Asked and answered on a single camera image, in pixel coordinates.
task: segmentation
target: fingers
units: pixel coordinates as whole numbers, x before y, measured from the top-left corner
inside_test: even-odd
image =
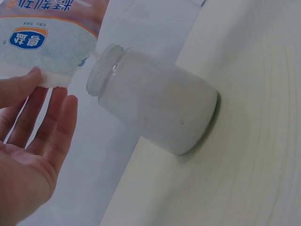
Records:
[[[65,98],[58,118],[56,130],[53,133],[49,148],[44,152],[44,158],[58,174],[69,151],[77,121],[78,101],[75,96]]]
[[[26,76],[0,80],[0,108],[25,100],[39,85],[41,70],[34,67]]]
[[[61,106],[66,96],[66,88],[53,89],[45,118],[38,129],[34,140],[27,147],[28,152],[38,155],[42,155],[44,153],[44,150],[49,143],[49,139],[56,129]]]
[[[28,101],[17,119],[16,125],[9,136],[8,144],[24,148],[32,134],[36,119],[44,104],[48,89],[36,88],[29,96]]]
[[[0,109],[0,141],[4,142],[20,113],[25,100],[17,106]]]

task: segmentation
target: threaded jar neck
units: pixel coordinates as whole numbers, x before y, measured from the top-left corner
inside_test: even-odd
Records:
[[[88,78],[86,90],[93,97],[100,96],[106,87],[113,69],[124,55],[120,45],[111,44],[99,56]]]

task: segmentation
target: glass jar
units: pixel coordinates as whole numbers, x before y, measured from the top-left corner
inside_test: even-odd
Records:
[[[97,60],[87,91],[144,138],[178,156],[203,137],[219,96],[188,71],[114,44]]]

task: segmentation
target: hand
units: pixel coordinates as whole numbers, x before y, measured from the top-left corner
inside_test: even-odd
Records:
[[[15,225],[49,200],[75,130],[77,98],[67,96],[67,89],[53,89],[46,116],[26,147],[48,91],[37,88],[40,81],[38,68],[24,77],[0,80],[1,226]]]

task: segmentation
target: jar bottom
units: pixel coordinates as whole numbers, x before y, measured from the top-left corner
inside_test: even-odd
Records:
[[[182,154],[179,154],[177,156],[180,157],[180,156],[186,155],[188,153],[191,153],[193,151],[197,151],[197,149],[204,143],[206,138],[210,135],[210,133],[211,133],[216,121],[217,121],[217,118],[218,118],[218,115],[219,115],[219,112],[220,112],[220,109],[221,109],[221,104],[222,104],[222,97],[221,97],[221,94],[219,92],[217,92],[216,106],[215,106],[212,118],[211,118],[210,122],[208,123],[204,133],[202,134],[200,139],[196,142],[196,144],[191,149],[189,149],[188,151],[186,151]]]

